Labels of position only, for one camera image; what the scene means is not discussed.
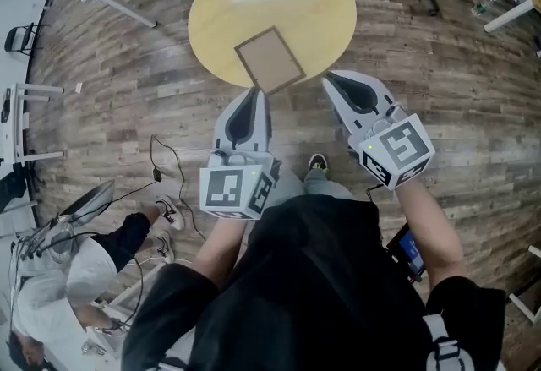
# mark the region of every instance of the black pants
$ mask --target black pants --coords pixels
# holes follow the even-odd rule
[[[139,251],[149,231],[148,218],[142,213],[133,213],[126,216],[124,223],[116,231],[93,236],[92,239],[107,251],[119,272]]]

